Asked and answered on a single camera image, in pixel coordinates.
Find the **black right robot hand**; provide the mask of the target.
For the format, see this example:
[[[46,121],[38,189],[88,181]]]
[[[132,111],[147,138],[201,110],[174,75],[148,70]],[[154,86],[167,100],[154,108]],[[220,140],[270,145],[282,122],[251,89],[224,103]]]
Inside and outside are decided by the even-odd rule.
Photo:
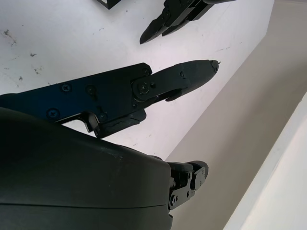
[[[140,63],[0,97],[3,230],[169,230],[204,184],[203,161],[166,162],[104,141],[145,109],[211,80],[216,60]]]

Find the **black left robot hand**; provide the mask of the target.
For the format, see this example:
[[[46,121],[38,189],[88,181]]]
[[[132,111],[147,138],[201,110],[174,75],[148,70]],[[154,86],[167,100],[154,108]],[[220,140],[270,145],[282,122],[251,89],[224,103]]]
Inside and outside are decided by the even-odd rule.
[[[216,4],[231,0],[166,0],[162,13],[145,29],[140,37],[144,44],[158,36],[171,34],[191,21],[201,18]]]

